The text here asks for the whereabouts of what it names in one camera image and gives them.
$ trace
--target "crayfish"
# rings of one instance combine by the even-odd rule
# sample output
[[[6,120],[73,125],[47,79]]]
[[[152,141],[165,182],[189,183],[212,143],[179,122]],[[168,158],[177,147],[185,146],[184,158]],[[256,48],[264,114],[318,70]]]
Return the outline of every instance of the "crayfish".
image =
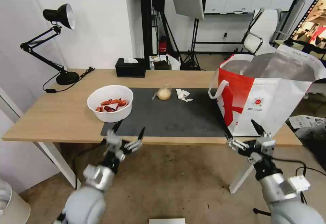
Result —
[[[117,104],[116,108],[111,108],[110,106],[108,105],[111,105],[111,104]],[[109,99],[107,101],[104,101],[101,103],[101,106],[97,107],[96,108],[96,111],[98,112],[115,112],[117,111],[117,109],[119,107],[122,107],[122,106],[125,106],[125,105],[128,105],[127,101],[126,100],[121,100],[121,98],[119,99]]]

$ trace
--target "onion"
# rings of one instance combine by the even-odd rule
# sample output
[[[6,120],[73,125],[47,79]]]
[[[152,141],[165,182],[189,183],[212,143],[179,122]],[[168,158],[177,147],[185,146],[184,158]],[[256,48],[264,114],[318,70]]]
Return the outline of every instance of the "onion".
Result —
[[[157,96],[160,100],[168,100],[171,97],[170,84],[166,84],[164,87],[160,88],[152,97],[152,99]]]

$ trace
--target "chair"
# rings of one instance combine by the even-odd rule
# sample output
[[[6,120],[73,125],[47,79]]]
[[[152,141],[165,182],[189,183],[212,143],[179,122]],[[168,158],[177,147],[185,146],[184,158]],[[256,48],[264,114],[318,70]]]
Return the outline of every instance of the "chair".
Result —
[[[254,17],[249,24],[249,28],[244,35],[243,45],[253,55],[275,53],[276,48],[269,42],[276,31],[280,21],[280,10],[266,10],[261,8],[255,10]]]

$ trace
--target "table leg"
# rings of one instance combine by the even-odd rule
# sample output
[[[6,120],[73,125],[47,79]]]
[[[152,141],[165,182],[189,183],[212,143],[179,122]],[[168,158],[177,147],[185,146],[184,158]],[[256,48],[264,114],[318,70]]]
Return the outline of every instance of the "table leg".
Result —
[[[239,187],[246,180],[246,178],[249,176],[253,169],[254,166],[250,164],[249,168],[248,166],[246,166],[244,170],[239,172],[239,174],[234,178],[229,187],[230,193],[235,193],[239,189]]]
[[[75,187],[76,175],[60,154],[59,150],[54,146],[53,143],[37,142],[53,163],[59,168],[62,174],[67,178],[70,184]],[[77,179],[77,189],[80,187],[80,181]]]

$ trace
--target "black tissue box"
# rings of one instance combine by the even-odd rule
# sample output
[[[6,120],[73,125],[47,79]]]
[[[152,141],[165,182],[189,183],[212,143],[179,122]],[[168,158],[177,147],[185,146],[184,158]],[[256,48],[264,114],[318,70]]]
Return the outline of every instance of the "black tissue box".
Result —
[[[123,58],[119,58],[115,64],[117,77],[145,77],[146,60],[136,59],[138,63],[125,63]]]

